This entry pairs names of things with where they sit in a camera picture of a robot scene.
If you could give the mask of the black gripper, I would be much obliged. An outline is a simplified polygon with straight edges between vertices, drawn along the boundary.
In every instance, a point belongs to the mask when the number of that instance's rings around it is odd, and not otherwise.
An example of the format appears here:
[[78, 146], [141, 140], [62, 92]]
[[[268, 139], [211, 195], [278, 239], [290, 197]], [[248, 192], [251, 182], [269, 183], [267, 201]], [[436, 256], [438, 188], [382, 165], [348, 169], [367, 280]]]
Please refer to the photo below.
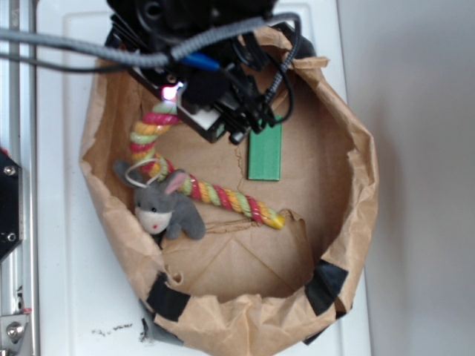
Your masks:
[[181, 121], [208, 142], [233, 144], [283, 122], [271, 103], [297, 50], [283, 60], [265, 51], [259, 28], [297, 42], [295, 13], [273, 1], [110, 1], [108, 43], [141, 55], [165, 54], [164, 65], [135, 65], [131, 74], [151, 93], [177, 85]]

